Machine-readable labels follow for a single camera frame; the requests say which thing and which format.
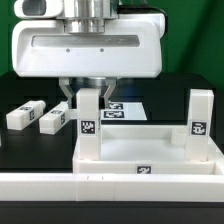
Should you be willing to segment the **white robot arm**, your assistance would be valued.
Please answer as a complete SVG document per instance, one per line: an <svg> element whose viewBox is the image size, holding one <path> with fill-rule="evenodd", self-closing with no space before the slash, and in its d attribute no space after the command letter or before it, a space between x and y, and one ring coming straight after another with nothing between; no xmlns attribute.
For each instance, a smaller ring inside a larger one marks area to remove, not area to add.
<svg viewBox="0 0 224 224"><path fill-rule="evenodd" d="M166 15L121 0L16 0L12 65L21 77L57 77L67 98L71 80L106 86L119 78L154 78L162 70Z"/></svg>

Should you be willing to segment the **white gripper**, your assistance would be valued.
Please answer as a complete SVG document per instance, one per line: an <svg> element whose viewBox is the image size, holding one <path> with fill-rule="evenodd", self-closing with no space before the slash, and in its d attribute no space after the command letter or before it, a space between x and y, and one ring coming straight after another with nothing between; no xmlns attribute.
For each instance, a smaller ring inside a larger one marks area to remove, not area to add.
<svg viewBox="0 0 224 224"><path fill-rule="evenodd" d="M98 34L68 34L60 20L23 20L12 33L13 69L21 77L61 77L68 108L75 109L73 77L158 76L164 34L161 13L122 14ZM101 109L109 107L115 78L100 81Z"/></svg>

